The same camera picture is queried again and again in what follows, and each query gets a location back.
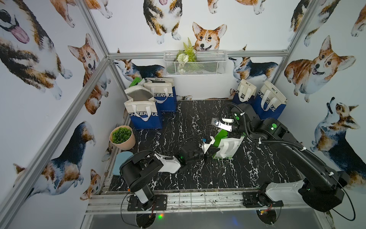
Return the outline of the green white bag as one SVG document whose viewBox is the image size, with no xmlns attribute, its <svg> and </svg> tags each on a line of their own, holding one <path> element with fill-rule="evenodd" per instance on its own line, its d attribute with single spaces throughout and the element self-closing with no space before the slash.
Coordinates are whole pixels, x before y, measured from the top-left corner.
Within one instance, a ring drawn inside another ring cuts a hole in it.
<svg viewBox="0 0 366 229">
<path fill-rule="evenodd" d="M 218 133 L 214 137 L 215 142 L 213 147 L 218 148 L 219 151 L 214 153 L 212 158 L 214 159 L 232 159 L 235 153 L 238 151 L 240 145 L 244 140 L 244 136 L 229 137 L 229 132 L 224 129 L 219 129 Z"/>
<path fill-rule="evenodd" d="M 131 82 L 131 84 L 129 85 L 129 87 L 133 87 L 133 86 L 138 85 L 142 80 L 143 80 L 143 78 L 136 77 L 136 78 Z"/>
</svg>

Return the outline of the blue white bag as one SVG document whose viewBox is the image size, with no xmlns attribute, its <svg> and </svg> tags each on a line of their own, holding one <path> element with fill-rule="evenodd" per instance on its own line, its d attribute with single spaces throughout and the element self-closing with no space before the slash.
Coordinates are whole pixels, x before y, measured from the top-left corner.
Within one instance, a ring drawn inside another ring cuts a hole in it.
<svg viewBox="0 0 366 229">
<path fill-rule="evenodd" d="M 172 78 L 145 78 L 143 85 L 152 92 L 161 112 L 176 112 L 177 98 Z"/>
</svg>

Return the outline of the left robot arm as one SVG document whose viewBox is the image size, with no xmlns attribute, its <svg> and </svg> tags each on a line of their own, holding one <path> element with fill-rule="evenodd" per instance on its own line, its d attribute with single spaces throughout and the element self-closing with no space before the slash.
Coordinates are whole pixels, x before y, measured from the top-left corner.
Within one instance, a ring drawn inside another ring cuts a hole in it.
<svg viewBox="0 0 366 229">
<path fill-rule="evenodd" d="M 128 158 L 119 168 L 120 175 L 130 192 L 134 193 L 144 208 L 150 208 L 156 198 L 149 183 L 158 173 L 176 174 L 191 164 L 206 161 L 220 148 L 206 143 L 187 143 L 174 156 L 165 156 L 152 150 L 143 150 Z"/>
</svg>

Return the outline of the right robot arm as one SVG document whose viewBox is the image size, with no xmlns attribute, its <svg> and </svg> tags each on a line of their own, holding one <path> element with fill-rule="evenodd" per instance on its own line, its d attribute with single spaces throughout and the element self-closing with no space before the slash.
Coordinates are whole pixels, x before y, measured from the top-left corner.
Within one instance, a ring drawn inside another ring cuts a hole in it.
<svg viewBox="0 0 366 229">
<path fill-rule="evenodd" d="M 250 104 L 237 105 L 233 102 L 223 104 L 218 115 L 223 129 L 280 153 L 304 176 L 297 182 L 264 184 L 261 192 L 268 200 L 307 204 L 317 211 L 327 212 L 349 196 L 345 190 L 349 175 L 330 168 L 301 145 L 277 119 L 261 119 Z"/>
</svg>

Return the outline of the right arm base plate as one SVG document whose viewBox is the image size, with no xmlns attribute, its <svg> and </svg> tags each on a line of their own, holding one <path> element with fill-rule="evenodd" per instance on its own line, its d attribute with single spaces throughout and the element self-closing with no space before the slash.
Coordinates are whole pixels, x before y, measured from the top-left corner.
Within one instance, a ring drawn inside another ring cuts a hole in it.
<svg viewBox="0 0 366 229">
<path fill-rule="evenodd" d="M 243 206 L 246 208 L 269 208 L 283 207 L 283 201 L 271 200 L 265 193 L 255 192 L 243 192 Z"/>
</svg>

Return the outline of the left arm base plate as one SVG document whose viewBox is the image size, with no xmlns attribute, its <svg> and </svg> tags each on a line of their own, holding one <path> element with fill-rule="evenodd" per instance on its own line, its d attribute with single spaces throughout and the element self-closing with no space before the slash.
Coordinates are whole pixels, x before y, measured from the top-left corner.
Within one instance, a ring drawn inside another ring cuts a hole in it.
<svg viewBox="0 0 366 229">
<path fill-rule="evenodd" d="M 137 196 L 132 196 L 129 199 L 127 211 L 148 211 L 148 210 L 166 210 L 167 209 L 167 195 L 155 195 L 152 200 L 143 204 Z"/>
</svg>

